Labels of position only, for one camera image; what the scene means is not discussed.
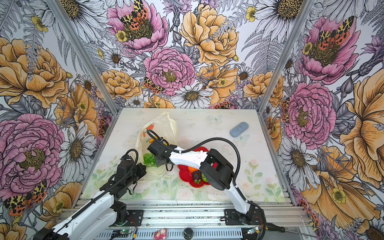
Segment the dark brown fruit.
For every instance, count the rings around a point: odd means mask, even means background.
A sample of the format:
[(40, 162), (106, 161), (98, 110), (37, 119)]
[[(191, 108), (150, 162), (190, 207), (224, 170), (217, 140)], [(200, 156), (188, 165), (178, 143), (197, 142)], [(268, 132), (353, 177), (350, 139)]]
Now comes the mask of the dark brown fruit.
[(193, 179), (195, 184), (200, 185), (201, 182), (203, 181), (201, 171), (194, 171), (192, 173), (192, 179)]

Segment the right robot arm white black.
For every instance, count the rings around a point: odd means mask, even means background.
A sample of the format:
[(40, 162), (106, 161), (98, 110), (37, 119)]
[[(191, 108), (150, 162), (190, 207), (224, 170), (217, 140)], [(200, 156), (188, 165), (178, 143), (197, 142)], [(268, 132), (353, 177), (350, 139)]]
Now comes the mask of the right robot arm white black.
[[(237, 157), (237, 168), (215, 149), (208, 152), (197, 151), (197, 148), (213, 141), (229, 144)], [(166, 145), (163, 140), (152, 139), (147, 150), (155, 156), (156, 165), (186, 166), (199, 170), (213, 188), (223, 191), (230, 198), (240, 222), (251, 225), (253, 220), (258, 220), (260, 225), (266, 224), (266, 217), (262, 208), (248, 200), (236, 184), (240, 171), (241, 157), (237, 147), (224, 138), (210, 138), (196, 146), (184, 150), (175, 145)]]

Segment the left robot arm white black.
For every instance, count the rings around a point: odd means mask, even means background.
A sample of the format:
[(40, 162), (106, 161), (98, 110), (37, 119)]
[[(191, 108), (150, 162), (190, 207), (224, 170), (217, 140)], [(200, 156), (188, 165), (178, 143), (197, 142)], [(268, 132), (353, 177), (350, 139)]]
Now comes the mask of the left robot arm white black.
[(84, 206), (52, 229), (38, 231), (35, 240), (94, 240), (107, 227), (124, 225), (127, 205), (120, 198), (129, 187), (146, 174), (146, 166), (134, 161), (121, 161), (117, 172)]

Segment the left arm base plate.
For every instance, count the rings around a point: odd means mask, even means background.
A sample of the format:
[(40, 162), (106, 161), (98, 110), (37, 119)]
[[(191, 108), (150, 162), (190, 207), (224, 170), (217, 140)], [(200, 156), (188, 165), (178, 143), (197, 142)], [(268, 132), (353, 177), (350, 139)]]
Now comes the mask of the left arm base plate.
[(119, 227), (140, 227), (143, 221), (143, 210), (124, 210), (117, 213), (115, 226)]

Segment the cream plastic bag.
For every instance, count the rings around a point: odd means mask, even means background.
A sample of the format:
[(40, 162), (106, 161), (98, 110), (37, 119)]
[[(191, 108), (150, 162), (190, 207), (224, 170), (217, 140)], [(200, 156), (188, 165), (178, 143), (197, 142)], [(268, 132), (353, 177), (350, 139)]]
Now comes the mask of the cream plastic bag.
[(139, 153), (138, 162), (146, 167), (144, 181), (154, 181), (161, 178), (167, 167), (157, 166), (155, 154), (148, 150), (152, 143), (157, 143), (154, 139), (160, 138), (164, 145), (178, 144), (179, 128), (169, 112), (160, 114), (158, 117), (146, 123), (138, 133), (135, 149)]

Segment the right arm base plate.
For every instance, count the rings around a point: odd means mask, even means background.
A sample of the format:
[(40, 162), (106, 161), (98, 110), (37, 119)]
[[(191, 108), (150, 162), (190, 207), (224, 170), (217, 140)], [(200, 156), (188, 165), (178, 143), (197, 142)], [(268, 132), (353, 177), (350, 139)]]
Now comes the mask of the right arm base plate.
[(235, 209), (225, 209), (224, 216), (220, 221), (225, 222), (226, 226), (260, 226), (262, 224), (264, 211), (260, 209), (250, 209), (247, 214), (241, 214)]

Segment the orange fake fruit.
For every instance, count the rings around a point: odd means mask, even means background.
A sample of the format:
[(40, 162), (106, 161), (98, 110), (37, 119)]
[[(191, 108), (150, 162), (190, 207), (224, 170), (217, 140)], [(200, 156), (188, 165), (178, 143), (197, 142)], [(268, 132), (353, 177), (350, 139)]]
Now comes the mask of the orange fake fruit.
[(188, 170), (189, 170), (190, 173), (198, 171), (198, 169), (195, 169), (195, 168), (192, 168), (192, 167), (188, 167)]

